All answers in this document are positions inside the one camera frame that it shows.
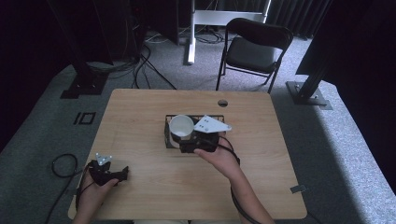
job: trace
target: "black controller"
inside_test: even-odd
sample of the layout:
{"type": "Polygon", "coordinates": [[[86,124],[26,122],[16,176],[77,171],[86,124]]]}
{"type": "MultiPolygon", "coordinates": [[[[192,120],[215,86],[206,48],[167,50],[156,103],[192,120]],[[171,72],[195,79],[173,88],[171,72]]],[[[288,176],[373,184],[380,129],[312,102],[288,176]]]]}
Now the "black controller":
{"type": "Polygon", "coordinates": [[[120,172],[111,173],[109,171],[111,162],[108,161],[103,165],[99,165],[98,161],[91,161],[89,164],[90,174],[95,183],[99,186],[103,186],[111,179],[118,179],[119,182],[128,178],[129,167],[126,166],[120,172]]]}

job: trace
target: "chair seat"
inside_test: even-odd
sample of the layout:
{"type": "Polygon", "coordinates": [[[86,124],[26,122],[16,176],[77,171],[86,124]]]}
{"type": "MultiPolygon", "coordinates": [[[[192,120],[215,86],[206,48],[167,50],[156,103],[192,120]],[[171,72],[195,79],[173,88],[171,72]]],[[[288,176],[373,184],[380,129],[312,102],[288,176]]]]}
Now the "chair seat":
{"type": "Polygon", "coordinates": [[[236,37],[228,49],[226,63],[269,74],[276,69],[276,51],[276,48],[256,45],[242,37],[236,37]]]}

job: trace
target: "black chair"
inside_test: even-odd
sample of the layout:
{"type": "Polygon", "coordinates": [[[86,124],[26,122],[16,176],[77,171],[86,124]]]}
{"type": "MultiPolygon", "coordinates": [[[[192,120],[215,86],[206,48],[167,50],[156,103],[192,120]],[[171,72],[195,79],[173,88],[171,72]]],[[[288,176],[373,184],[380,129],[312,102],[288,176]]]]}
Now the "black chair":
{"type": "Polygon", "coordinates": [[[292,39],[293,34],[286,27],[243,18],[236,18],[228,22],[216,91],[219,90],[220,78],[225,76],[226,69],[232,69],[266,77],[263,85],[267,84],[271,76],[274,76],[268,89],[268,93],[270,93],[283,55],[289,48],[292,39]],[[237,34],[237,37],[232,40],[228,48],[229,33],[237,34]]]}

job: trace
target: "hole in table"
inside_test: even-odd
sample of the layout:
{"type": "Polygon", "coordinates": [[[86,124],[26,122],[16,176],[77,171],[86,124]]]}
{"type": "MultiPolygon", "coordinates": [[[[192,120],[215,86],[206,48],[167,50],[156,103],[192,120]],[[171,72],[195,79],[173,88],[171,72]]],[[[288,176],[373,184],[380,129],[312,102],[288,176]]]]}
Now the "hole in table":
{"type": "Polygon", "coordinates": [[[219,100],[218,105],[221,107],[226,107],[228,105],[228,102],[226,100],[219,100]]]}

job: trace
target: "stand base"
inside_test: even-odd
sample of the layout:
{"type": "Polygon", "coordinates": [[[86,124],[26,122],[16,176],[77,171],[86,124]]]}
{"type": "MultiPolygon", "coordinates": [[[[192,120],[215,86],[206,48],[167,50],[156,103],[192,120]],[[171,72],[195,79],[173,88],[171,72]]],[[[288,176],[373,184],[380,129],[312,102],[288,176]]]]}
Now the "stand base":
{"type": "Polygon", "coordinates": [[[69,90],[64,91],[61,99],[77,99],[80,95],[100,95],[105,87],[108,74],[96,76],[90,86],[80,85],[80,77],[77,75],[69,90]]]}
{"type": "Polygon", "coordinates": [[[319,89],[316,89],[313,96],[309,99],[305,99],[298,95],[300,88],[304,85],[303,82],[288,81],[286,82],[286,85],[288,86],[290,95],[296,105],[318,105],[322,110],[332,110],[330,101],[323,98],[319,89]]]}

